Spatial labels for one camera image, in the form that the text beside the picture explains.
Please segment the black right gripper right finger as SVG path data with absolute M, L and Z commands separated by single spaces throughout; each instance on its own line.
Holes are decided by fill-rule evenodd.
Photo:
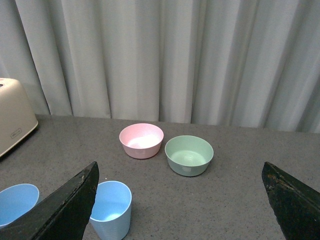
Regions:
M 320 193 L 270 162 L 261 178 L 269 204 L 287 240 L 320 238 Z

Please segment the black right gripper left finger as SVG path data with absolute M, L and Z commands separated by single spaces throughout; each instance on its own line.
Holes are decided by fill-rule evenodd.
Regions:
M 92 214 L 99 167 L 92 162 L 0 230 L 2 240 L 81 240 Z

